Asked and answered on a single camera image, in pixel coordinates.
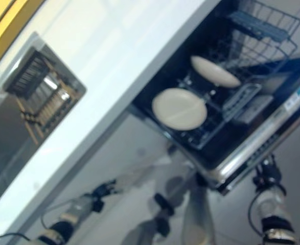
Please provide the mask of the dark robot right hand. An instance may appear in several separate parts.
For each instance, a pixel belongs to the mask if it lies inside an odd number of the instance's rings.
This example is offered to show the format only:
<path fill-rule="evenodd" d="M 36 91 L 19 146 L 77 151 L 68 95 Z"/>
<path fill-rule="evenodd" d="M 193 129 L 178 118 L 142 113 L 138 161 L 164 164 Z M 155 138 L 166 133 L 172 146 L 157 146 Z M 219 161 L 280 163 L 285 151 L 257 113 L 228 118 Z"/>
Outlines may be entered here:
<path fill-rule="evenodd" d="M 274 186 L 285 192 L 281 184 L 282 174 L 277 166 L 274 154 L 269 155 L 259 165 L 255 167 L 256 175 L 252 181 L 256 186 L 256 192 L 265 191 Z"/>

